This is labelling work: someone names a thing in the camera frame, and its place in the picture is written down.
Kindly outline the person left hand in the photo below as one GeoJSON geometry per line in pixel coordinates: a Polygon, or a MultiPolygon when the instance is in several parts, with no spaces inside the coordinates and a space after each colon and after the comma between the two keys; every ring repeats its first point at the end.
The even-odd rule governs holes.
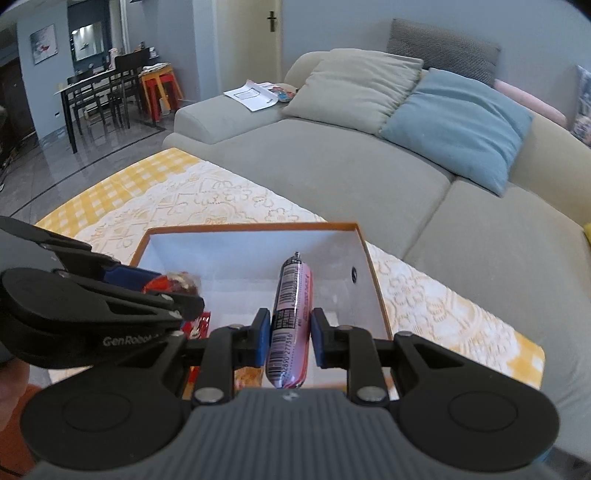
{"type": "Polygon", "coordinates": [[[30,366],[18,359],[12,359],[0,370],[0,431],[8,425],[12,414],[24,395],[30,375],[30,366]]]}

